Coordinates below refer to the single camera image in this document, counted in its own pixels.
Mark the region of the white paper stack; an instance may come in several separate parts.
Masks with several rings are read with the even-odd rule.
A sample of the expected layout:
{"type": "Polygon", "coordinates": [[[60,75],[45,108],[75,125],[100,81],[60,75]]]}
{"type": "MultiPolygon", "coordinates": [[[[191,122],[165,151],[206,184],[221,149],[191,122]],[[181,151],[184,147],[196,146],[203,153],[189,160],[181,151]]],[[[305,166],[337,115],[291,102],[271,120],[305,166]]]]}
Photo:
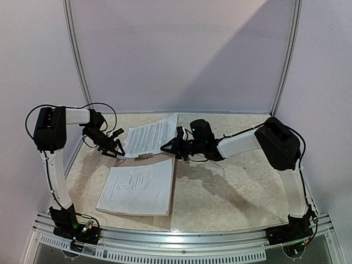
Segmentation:
{"type": "Polygon", "coordinates": [[[176,137],[178,114],[136,128],[129,128],[123,149],[126,158],[136,158],[139,155],[162,153],[161,146],[176,137]]]}

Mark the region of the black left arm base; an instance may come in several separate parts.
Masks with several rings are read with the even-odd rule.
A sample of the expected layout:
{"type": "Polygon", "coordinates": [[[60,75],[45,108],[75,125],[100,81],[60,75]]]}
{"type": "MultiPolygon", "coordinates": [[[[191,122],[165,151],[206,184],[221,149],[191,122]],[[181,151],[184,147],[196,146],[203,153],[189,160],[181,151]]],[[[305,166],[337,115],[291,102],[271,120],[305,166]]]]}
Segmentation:
{"type": "Polygon", "coordinates": [[[92,216],[77,213],[72,204],[67,209],[49,208],[49,215],[54,222],[54,235],[97,245],[100,238],[100,223],[92,216]]]}

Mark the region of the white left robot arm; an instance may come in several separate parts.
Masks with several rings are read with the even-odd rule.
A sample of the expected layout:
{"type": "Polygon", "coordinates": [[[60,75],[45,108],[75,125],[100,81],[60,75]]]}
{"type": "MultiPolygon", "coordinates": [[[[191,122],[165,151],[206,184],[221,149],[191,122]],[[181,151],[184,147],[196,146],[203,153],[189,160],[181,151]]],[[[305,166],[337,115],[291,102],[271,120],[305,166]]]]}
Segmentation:
{"type": "Polygon", "coordinates": [[[39,113],[32,136],[43,160],[49,188],[49,213],[56,225],[69,238],[76,239],[82,233],[77,223],[74,204],[69,196],[65,182],[63,149],[67,141],[67,126],[82,127],[82,135],[91,139],[97,150],[104,156],[122,158],[125,156],[118,136],[124,133],[122,128],[114,127],[105,132],[101,129],[104,116],[94,109],[86,107],[38,106],[39,113]]]}

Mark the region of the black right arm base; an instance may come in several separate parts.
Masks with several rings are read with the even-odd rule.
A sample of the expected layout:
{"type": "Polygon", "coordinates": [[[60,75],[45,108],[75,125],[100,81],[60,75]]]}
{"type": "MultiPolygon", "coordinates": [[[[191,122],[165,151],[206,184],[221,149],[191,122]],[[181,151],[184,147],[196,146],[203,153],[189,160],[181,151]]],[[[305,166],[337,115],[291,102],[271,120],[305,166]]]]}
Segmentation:
{"type": "Polygon", "coordinates": [[[302,218],[288,216],[289,223],[265,229],[266,239],[270,245],[302,241],[308,238],[304,245],[309,243],[317,233],[318,218],[304,215],[302,218]]]}

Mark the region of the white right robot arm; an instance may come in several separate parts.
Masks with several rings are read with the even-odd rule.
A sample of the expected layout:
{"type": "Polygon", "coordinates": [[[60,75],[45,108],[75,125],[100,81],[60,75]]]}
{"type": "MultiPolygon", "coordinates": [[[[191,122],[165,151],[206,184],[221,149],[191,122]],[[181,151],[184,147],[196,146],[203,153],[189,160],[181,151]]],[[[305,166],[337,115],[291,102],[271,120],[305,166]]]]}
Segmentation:
{"type": "Polygon", "coordinates": [[[267,161],[283,182],[288,198],[289,218],[284,235],[297,239],[305,232],[304,221],[318,222],[313,204],[308,201],[304,183],[302,159],[306,151],[303,137],[275,117],[252,128],[229,136],[215,138],[210,123],[197,119],[190,123],[190,131],[178,126],[176,136],[160,147],[163,152],[174,154],[177,159],[202,154],[207,161],[223,161],[234,155],[262,150],[267,161]]]}

